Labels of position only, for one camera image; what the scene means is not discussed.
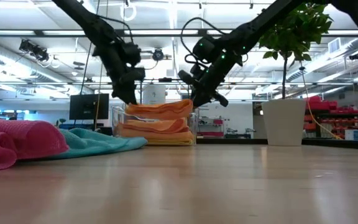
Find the folded towel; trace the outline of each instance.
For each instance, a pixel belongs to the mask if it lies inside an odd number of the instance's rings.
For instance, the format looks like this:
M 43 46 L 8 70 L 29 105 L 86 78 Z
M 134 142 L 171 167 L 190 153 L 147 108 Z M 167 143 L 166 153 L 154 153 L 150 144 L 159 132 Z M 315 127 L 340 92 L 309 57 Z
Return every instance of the folded towel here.
M 148 146 L 188 146 L 194 144 L 193 139 L 151 139 Z
M 75 128 L 69 131 L 61 129 L 68 151 L 45 159 L 69 159 L 95 156 L 138 149 L 147 144 L 145 138 L 115 138 L 87 129 Z
M 193 133 L 191 133 L 191 131 L 187 131 L 184 133 L 161 134 L 161 133 L 152 133 L 152 132 L 148 132 L 148 131 L 138 131 L 138 130 L 123 128 L 122 130 L 120 130 L 120 134 L 121 134 L 121 136 L 126 137 L 126 138 L 142 136 L 142 137 L 146 138 L 147 140 L 152 140 L 152 139 L 176 140 L 176 139 L 193 139 L 194 138 Z
M 124 124 L 119 124 L 119 129 L 126 128 L 138 131 L 148 131 L 160 134 L 182 133 L 189 131 L 186 119 L 166 120 L 166 121 L 154 121 L 145 122 L 137 120 L 128 120 Z
M 67 149 L 63 135 L 47 122 L 0 120 L 0 169 L 18 159 L 51 156 Z
M 193 111 L 191 100 L 181 100 L 161 105 L 129 105 L 125 112 L 129 115 L 148 119 L 180 119 L 186 118 Z

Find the white planter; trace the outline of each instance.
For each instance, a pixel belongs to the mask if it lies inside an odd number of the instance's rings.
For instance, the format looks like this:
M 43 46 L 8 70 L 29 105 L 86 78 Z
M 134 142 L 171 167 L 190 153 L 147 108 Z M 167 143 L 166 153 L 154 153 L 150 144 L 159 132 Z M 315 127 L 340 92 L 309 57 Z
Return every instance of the white planter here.
M 306 101 L 271 100 L 262 103 L 269 146 L 301 146 Z

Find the teal towel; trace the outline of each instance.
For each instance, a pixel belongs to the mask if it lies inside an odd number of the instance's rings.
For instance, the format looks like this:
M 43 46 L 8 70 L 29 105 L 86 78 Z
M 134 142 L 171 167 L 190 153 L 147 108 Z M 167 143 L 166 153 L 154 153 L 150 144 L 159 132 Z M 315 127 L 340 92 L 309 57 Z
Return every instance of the teal towel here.
M 87 129 L 61 129 L 69 150 L 46 159 L 69 159 L 138 149 L 147 144 L 145 138 L 115 138 Z

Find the white cylinder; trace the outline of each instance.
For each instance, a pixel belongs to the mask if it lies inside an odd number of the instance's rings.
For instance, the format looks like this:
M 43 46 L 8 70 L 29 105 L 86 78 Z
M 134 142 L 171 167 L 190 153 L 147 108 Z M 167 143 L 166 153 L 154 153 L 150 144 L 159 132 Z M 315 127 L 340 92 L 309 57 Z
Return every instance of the white cylinder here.
M 147 85 L 143 90 L 143 102 L 146 105 L 165 103 L 165 85 Z
M 271 100 L 262 103 L 270 146 L 301 146 L 306 101 Z

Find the pink towel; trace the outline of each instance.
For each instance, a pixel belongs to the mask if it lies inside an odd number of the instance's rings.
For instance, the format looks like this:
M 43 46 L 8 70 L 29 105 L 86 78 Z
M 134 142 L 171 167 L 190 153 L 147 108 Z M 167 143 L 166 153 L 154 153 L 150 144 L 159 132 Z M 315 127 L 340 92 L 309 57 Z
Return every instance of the pink towel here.
M 18 159 L 36 159 L 65 152 L 65 138 L 45 121 L 0 120 L 0 170 Z

